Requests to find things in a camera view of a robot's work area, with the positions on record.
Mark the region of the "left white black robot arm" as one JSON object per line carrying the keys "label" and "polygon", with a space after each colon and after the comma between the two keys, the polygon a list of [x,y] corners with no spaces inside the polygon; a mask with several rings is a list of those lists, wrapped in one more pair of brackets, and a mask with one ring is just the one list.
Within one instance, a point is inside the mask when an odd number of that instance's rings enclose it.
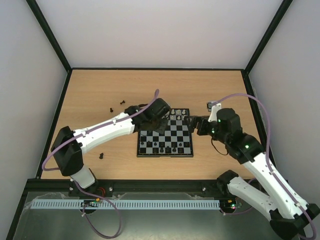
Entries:
{"label": "left white black robot arm", "polygon": [[69,126],[61,128],[51,147],[57,169],[82,189],[91,187],[97,180],[85,166],[84,154],[110,140],[135,132],[162,133],[168,124],[165,115],[170,111],[170,105],[157,98],[149,104],[129,106],[115,117],[90,127],[76,130]]}

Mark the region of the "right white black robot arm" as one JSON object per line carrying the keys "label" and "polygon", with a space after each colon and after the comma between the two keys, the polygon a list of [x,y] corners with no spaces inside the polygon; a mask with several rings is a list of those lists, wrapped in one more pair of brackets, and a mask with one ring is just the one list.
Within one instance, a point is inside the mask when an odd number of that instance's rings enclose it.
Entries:
{"label": "right white black robot arm", "polygon": [[208,106],[209,116],[185,117],[189,130],[224,144],[227,153],[249,170],[264,189],[258,190],[228,170],[217,178],[218,191],[246,201],[269,221],[281,239],[293,239],[320,214],[320,208],[296,193],[272,164],[260,142],[243,132],[240,117],[232,108],[223,108],[220,103],[208,103]]}

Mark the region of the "black folding chess board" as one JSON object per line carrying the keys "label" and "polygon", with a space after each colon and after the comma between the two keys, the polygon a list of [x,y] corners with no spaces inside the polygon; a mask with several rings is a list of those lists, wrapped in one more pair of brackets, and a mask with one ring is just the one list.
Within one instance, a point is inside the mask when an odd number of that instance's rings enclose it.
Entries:
{"label": "black folding chess board", "polygon": [[[173,108],[175,115],[171,115],[171,111],[164,117],[169,119],[164,134],[159,134],[155,131],[142,130],[138,133],[137,137],[137,157],[193,157],[193,141],[192,135],[188,130],[187,124],[182,116],[189,116],[190,110],[188,108]],[[181,115],[177,115],[176,111],[180,110]],[[186,110],[186,115],[182,115],[182,111]],[[152,142],[151,147],[147,147],[147,142]],[[176,147],[172,147],[172,142],[176,143]],[[170,147],[170,153],[166,153],[166,147]],[[153,149],[158,148],[158,153],[153,153]]]}

